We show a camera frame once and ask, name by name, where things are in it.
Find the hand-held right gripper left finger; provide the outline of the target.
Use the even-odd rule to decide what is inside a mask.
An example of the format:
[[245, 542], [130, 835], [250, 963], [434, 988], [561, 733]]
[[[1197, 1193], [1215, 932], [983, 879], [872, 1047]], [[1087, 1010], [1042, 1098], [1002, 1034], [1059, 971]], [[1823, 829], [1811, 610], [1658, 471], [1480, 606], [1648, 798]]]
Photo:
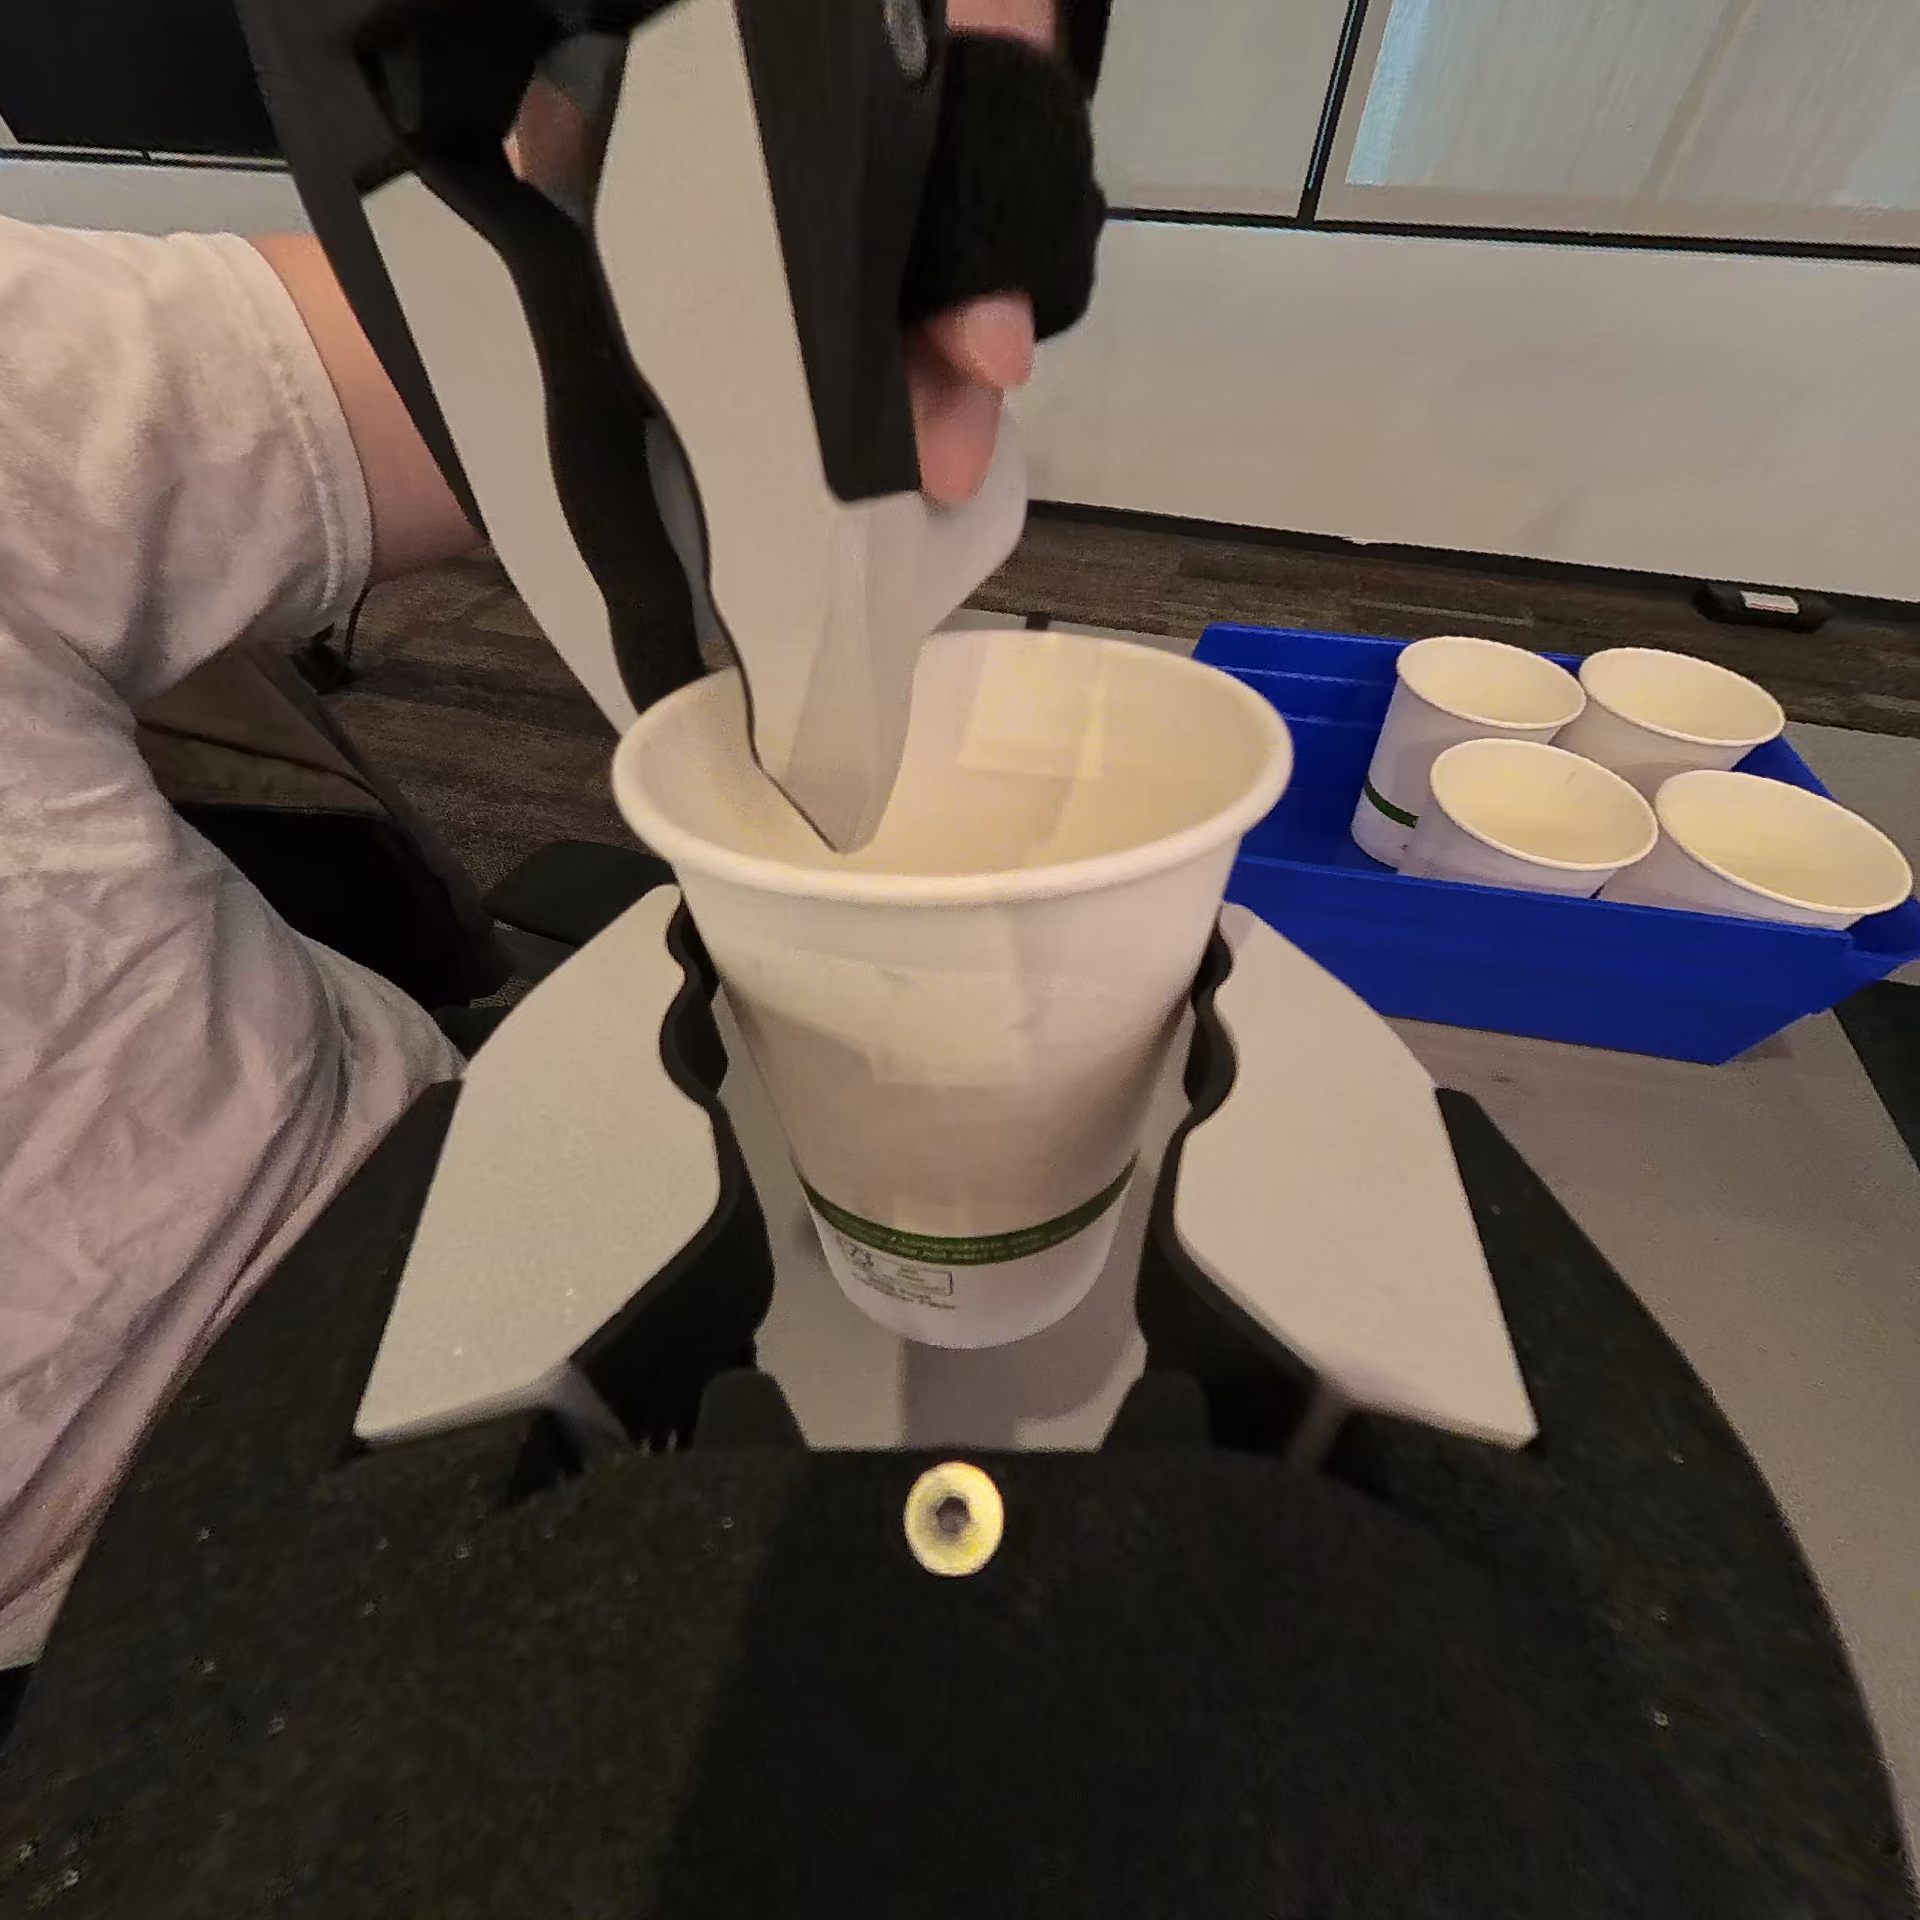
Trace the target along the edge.
[[714, 997], [683, 900], [645, 897], [477, 1052], [361, 1444], [543, 1413], [586, 1450], [682, 1451], [710, 1389], [754, 1374], [778, 1263]]

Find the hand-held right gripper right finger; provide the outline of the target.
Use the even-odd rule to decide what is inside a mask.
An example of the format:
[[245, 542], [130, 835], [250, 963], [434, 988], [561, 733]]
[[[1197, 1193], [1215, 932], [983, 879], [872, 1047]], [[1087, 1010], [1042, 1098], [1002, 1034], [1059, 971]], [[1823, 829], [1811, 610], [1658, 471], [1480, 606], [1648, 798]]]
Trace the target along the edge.
[[1192, 991], [1189, 1113], [1149, 1218], [1149, 1362], [1219, 1444], [1330, 1451], [1377, 1414], [1523, 1451], [1538, 1419], [1439, 1087], [1357, 991], [1223, 910]]

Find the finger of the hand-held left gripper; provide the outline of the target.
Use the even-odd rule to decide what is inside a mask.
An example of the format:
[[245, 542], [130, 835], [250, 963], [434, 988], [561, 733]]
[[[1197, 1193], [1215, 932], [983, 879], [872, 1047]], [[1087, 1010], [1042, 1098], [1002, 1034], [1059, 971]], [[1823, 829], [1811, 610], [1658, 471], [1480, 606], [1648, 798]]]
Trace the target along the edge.
[[774, 191], [730, 3], [635, 31], [592, 211], [617, 322], [659, 423], [647, 466], [699, 641], [723, 641], [753, 754], [834, 851], [896, 789], [921, 649], [1025, 530], [1017, 434], [983, 486], [837, 498], [806, 393]]
[[704, 671], [643, 420], [578, 355], [543, 370], [507, 265], [416, 175], [361, 203], [472, 511], [541, 633], [616, 732]]

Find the blue plastic bin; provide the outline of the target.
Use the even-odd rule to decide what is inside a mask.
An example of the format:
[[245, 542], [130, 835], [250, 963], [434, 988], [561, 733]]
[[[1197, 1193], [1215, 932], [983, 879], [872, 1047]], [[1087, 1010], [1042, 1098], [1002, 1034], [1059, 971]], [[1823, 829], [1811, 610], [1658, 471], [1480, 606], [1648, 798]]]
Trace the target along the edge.
[[1800, 929], [1403, 878], [1351, 835], [1401, 641], [1216, 622], [1197, 659], [1269, 700], [1294, 772], [1229, 900], [1382, 1017], [1729, 1066], [1918, 956], [1913, 900]]

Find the white paper cup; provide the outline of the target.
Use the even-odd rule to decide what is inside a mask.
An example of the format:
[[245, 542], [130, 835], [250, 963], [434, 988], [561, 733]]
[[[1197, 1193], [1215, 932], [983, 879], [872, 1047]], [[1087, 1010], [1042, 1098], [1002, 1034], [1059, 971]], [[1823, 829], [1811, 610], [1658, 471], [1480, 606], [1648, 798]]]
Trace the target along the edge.
[[1443, 751], [1489, 737], [1551, 746], [1587, 705], [1575, 671], [1503, 641], [1433, 636], [1401, 646], [1351, 815], [1354, 844], [1397, 870], [1429, 810]]
[[850, 1302], [949, 1350], [1094, 1289], [1279, 709], [1128, 641], [951, 630], [896, 790], [837, 854], [753, 762], [736, 671], [621, 741], [616, 802], [679, 878]]
[[1435, 757], [1399, 875], [1587, 900], [1661, 835], [1654, 805], [1593, 758], [1475, 738]]
[[1654, 795], [1658, 845], [1601, 900], [1698, 916], [1851, 929], [1913, 894], [1907, 854], [1803, 786], [1743, 772], [1673, 774]]
[[1614, 646], [1577, 670], [1582, 714], [1552, 746], [1614, 772], [1643, 801], [1685, 772], [1730, 772], [1786, 732], [1762, 686], [1706, 659]]

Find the person's left forearm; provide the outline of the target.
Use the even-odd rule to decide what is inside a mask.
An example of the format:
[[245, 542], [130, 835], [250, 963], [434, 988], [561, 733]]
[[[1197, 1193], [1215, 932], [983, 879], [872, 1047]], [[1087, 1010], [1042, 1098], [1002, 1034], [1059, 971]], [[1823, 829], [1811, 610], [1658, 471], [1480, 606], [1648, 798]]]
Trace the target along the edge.
[[371, 582], [467, 559], [487, 537], [453, 494], [313, 235], [250, 241], [291, 297], [343, 410], [368, 498]]

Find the black flat mat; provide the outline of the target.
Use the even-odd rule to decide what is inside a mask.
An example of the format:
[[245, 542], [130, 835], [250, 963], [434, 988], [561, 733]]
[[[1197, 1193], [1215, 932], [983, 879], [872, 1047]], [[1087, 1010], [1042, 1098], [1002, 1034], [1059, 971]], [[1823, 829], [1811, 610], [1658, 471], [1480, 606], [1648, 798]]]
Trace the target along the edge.
[[1862, 1070], [1918, 1164], [1918, 986], [1880, 981], [1835, 1009]]

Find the large window with blinds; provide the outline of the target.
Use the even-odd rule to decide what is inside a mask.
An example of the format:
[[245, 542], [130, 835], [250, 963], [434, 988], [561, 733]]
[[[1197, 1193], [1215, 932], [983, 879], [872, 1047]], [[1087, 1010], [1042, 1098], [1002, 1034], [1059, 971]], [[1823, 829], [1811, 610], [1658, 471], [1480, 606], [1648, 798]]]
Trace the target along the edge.
[[1917, 3], [1367, 5], [1336, 223], [1917, 250]]

